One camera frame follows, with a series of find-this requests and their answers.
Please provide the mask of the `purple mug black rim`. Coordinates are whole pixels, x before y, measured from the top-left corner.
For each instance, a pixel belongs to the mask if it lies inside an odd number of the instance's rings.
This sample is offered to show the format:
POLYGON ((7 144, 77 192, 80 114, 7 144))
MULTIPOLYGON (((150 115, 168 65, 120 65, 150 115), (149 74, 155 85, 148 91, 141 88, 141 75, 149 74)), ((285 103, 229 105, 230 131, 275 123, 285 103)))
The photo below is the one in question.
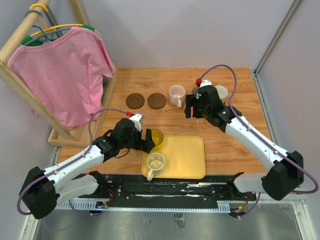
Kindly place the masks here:
POLYGON ((198 86, 194 87, 194 88, 192 89, 192 91, 191 91, 191 94, 194 95, 194 96, 198 96, 198 95, 199 95, 199 94, 198 94, 198 90, 199 90, 199 87, 198 87, 198 86))

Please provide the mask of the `yellow mug black rim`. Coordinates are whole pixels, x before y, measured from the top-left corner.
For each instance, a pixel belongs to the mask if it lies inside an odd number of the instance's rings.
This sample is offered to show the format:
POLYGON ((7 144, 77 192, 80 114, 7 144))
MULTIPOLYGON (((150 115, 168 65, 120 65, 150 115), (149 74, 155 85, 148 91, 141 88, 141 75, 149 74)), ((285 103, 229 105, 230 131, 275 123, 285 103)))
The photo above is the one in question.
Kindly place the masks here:
POLYGON ((151 137, 152 141, 155 144, 155 147, 151 150, 152 152, 159 152, 164 143, 164 135, 163 133, 158 129, 152 129, 151 130, 151 137))

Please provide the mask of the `pink white mug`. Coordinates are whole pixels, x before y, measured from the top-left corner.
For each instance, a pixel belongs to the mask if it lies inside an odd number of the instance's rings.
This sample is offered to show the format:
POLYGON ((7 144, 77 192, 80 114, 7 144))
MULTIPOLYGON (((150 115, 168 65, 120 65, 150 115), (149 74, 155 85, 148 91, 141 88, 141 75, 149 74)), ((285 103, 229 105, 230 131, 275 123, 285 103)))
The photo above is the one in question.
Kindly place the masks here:
POLYGON ((182 98, 186 96, 186 90, 181 85, 173 85, 169 89, 169 97, 182 98))

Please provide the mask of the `cream mug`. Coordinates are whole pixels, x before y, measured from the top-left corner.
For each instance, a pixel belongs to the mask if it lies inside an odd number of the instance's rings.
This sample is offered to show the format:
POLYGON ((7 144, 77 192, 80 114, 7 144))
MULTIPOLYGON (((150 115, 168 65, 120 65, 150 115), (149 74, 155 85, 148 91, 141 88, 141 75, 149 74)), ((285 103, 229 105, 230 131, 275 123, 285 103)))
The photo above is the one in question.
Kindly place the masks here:
POLYGON ((165 169, 165 158, 162 154, 155 152, 148 156, 146 164, 148 167, 147 180, 150 182, 154 177, 162 174, 165 169))

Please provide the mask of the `woven rattan coaster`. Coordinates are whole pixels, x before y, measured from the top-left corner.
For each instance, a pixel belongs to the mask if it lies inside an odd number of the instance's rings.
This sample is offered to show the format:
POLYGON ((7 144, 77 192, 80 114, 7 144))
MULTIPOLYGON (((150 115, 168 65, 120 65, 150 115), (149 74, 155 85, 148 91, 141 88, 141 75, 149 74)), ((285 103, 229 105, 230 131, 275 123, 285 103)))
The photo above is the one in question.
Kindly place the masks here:
POLYGON ((167 104, 172 109, 182 109, 185 105, 185 97, 171 97, 167 98, 167 104))

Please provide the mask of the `pale green mug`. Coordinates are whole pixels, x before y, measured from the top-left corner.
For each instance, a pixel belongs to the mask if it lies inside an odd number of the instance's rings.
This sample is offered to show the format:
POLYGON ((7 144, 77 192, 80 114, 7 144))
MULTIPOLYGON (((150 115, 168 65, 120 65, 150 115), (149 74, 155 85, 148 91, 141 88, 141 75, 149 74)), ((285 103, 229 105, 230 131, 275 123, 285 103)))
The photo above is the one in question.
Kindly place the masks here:
POLYGON ((225 105, 226 99, 229 94, 228 90, 224 86, 221 86, 221 85, 216 85, 215 88, 217 90, 219 99, 221 100, 222 104, 225 105))

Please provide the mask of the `dark brown coaster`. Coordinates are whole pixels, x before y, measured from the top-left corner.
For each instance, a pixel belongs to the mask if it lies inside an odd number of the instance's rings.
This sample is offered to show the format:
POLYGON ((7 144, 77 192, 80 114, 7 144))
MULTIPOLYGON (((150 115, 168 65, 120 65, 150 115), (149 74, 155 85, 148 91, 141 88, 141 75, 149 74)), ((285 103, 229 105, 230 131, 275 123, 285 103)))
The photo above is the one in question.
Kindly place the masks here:
POLYGON ((145 98, 140 93, 132 93, 127 96, 125 103, 130 109, 139 109, 145 104, 145 98))

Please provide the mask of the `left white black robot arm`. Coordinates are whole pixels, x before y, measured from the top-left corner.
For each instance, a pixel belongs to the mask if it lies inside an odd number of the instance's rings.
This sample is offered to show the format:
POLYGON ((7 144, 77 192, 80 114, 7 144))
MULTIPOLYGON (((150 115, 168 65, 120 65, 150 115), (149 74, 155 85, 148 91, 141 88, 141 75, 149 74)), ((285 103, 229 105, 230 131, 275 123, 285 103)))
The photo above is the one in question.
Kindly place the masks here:
POLYGON ((78 176, 87 169, 115 158, 123 149, 150 153, 155 143, 150 129, 142 137, 143 119, 141 113, 122 118, 114 129, 108 130, 63 163, 46 169, 36 166, 29 170, 18 203, 24 203, 28 214, 39 220, 49 215, 58 204, 73 198, 84 195, 103 197, 107 193, 107 181, 98 171, 78 176))

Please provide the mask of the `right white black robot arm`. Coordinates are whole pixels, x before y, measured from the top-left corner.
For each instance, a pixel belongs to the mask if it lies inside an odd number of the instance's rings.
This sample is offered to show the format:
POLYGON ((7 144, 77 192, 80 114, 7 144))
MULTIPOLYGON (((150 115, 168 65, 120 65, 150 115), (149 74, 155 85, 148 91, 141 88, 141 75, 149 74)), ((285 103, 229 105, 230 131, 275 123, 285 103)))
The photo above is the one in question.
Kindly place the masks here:
POLYGON ((297 152, 288 152, 257 131, 235 107, 224 105, 217 89, 205 85, 185 97, 185 117, 204 118, 211 125, 242 143, 265 167, 266 173, 239 172, 226 188, 232 200, 246 192, 262 192, 280 201, 304 182, 304 161, 297 152))

